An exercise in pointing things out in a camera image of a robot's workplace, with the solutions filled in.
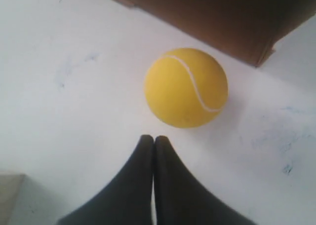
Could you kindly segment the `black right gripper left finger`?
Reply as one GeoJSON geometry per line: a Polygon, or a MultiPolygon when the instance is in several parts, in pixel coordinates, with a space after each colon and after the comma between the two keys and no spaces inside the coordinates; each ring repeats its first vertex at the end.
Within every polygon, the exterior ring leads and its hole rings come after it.
{"type": "Polygon", "coordinates": [[[59,225],[151,225],[154,140],[142,135],[116,176],[59,225]]]}

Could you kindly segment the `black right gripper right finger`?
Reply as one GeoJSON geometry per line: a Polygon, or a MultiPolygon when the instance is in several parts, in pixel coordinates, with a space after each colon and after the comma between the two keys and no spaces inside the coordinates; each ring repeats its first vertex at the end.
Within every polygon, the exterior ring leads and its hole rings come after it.
{"type": "Polygon", "coordinates": [[[209,192],[187,169],[166,136],[155,139],[154,192],[159,225],[252,225],[209,192]]]}

